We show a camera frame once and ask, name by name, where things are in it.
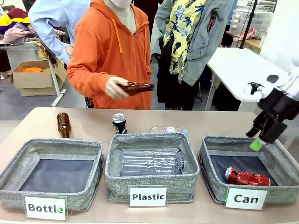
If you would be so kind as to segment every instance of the mannequin head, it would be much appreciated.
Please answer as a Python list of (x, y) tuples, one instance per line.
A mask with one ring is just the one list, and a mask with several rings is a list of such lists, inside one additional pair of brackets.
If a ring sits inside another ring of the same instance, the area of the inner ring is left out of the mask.
[(118, 8), (126, 8), (131, 4), (132, 0), (111, 0)]

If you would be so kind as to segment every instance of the orange item in box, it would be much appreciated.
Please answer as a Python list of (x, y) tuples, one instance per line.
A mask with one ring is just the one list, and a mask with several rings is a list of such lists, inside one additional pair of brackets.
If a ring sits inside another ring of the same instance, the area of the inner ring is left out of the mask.
[(42, 72), (43, 69), (41, 68), (36, 68), (36, 67), (32, 67), (32, 68), (22, 68), (21, 72)]

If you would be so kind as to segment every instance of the blue shirt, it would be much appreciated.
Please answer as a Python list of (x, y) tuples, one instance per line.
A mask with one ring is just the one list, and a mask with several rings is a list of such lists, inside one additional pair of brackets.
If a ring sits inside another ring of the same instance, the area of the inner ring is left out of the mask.
[(230, 21), (232, 20), (232, 16), (236, 7), (237, 7), (237, 0), (230, 0), (230, 4), (228, 8), (228, 20), (226, 22), (227, 25), (230, 25)]
[(74, 44), (75, 28), (90, 2), (91, 0), (36, 0), (29, 11), (30, 22), (42, 42), (65, 64), (70, 61), (65, 51), (68, 44), (56, 38), (52, 26), (66, 26), (71, 44)]

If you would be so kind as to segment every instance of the orange hoodie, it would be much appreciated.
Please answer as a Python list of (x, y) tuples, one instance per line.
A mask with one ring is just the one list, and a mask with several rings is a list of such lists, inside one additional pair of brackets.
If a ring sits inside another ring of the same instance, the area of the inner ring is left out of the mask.
[(111, 76), (150, 83), (149, 22), (144, 12), (131, 7), (136, 22), (134, 34), (103, 0), (93, 0), (76, 27), (68, 77), (78, 92), (93, 98), (95, 108), (151, 109), (151, 92), (118, 100), (104, 93)]

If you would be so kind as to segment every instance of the black can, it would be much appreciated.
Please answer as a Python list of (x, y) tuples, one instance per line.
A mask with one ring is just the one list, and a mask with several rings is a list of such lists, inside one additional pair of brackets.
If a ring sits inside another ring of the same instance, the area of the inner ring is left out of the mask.
[(116, 113), (112, 117), (112, 124), (116, 129), (116, 134), (127, 134), (126, 116), (123, 113)]

